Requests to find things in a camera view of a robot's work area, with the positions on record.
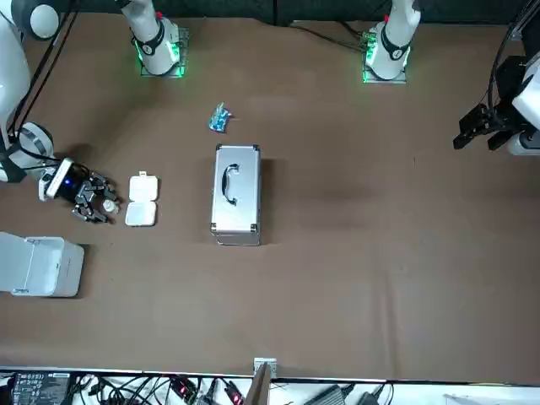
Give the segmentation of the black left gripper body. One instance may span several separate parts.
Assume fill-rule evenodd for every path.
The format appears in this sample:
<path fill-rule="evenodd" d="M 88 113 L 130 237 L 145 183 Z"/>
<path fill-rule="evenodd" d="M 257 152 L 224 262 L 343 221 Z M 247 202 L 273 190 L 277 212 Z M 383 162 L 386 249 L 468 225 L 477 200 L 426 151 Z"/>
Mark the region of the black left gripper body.
<path fill-rule="evenodd" d="M 489 83 L 488 101 L 485 108 L 485 127 L 523 127 L 526 120 L 512 105 L 521 90 L 527 67 L 525 56 L 509 56 L 495 70 Z"/>

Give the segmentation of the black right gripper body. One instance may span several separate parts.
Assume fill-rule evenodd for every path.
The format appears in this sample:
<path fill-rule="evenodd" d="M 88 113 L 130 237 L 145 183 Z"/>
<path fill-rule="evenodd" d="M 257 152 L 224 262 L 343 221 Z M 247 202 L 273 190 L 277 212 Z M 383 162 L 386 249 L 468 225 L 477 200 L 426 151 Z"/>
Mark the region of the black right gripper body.
<path fill-rule="evenodd" d="M 89 170 L 85 166 L 77 163 L 71 165 L 61 180 L 57 195 L 62 199 L 75 204 L 79 189 L 88 179 Z"/>

